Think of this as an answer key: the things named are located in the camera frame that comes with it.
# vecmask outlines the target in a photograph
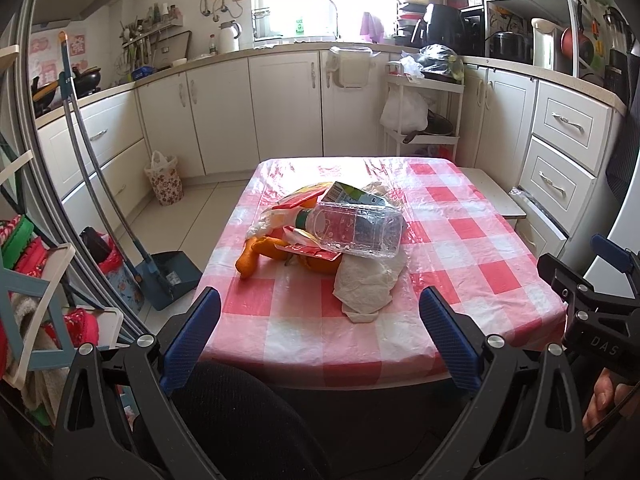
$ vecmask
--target purple cloth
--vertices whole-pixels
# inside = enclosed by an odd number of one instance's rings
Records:
[[[373,16],[370,12],[363,12],[360,35],[371,43],[381,43],[385,37],[385,27],[379,17]]]

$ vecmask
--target red and white tablecloth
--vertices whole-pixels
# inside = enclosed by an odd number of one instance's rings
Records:
[[[402,201],[407,268],[372,323],[353,324],[332,293],[334,278],[260,258],[241,281],[235,262],[247,228],[269,205],[308,184],[381,182]],[[446,368],[418,316],[435,285],[453,309],[516,346],[557,340],[564,307],[535,259],[490,202],[440,158],[283,158],[263,162],[244,190],[204,272],[222,316],[201,358],[299,388],[372,388],[428,381]]]

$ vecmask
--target drawer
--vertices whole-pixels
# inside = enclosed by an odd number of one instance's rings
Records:
[[[520,186],[572,235],[596,178],[558,150],[531,137]]]
[[[550,253],[558,256],[566,242],[566,236],[531,200],[524,195],[511,196],[527,214],[519,219],[515,231],[531,254],[539,258]]]
[[[590,97],[541,81],[533,132],[598,174],[612,110]]]
[[[148,166],[148,164],[149,156],[146,151],[145,141],[139,140],[102,167],[102,172],[109,184],[109,188],[115,195],[116,202],[125,216],[129,215],[147,193],[151,191],[151,185],[144,171],[145,166]],[[120,221],[95,173],[91,176],[91,183],[98,195],[98,200],[104,209],[109,224],[116,230],[120,226]],[[91,202],[91,197],[84,182],[62,201],[62,205],[76,232],[82,232],[89,225],[98,231],[104,232],[104,226]]]
[[[92,103],[81,108],[81,112],[87,133],[92,140],[92,148],[100,164],[108,162],[143,137],[133,92],[124,92]],[[80,145],[82,160],[85,161],[86,168],[91,173],[93,168],[82,142],[75,116],[74,130]],[[38,138],[58,196],[66,196],[82,182],[82,175],[66,127],[66,119],[61,117],[40,128]]]

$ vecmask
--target faucet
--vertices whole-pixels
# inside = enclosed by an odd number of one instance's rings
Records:
[[[340,39],[340,30],[338,29],[338,6],[335,4],[333,0],[327,0],[335,9],[335,39]]]

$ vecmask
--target crumpled tissue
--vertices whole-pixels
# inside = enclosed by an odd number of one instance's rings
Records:
[[[391,301],[391,289],[406,265],[402,249],[393,258],[375,260],[343,254],[335,275],[334,296],[354,323],[370,323]]]

